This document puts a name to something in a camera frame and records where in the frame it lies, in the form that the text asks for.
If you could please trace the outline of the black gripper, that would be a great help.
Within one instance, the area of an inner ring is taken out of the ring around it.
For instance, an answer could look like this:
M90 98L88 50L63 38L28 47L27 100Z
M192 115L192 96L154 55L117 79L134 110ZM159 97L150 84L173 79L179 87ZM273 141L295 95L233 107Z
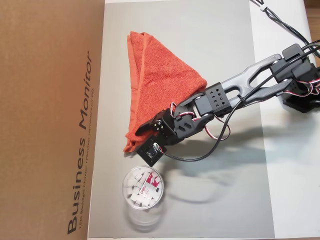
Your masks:
M135 146L142 145L150 137L152 143L158 144L161 148L180 142L175 132L174 119L169 108L158 112L150 120L139 126L135 132Z

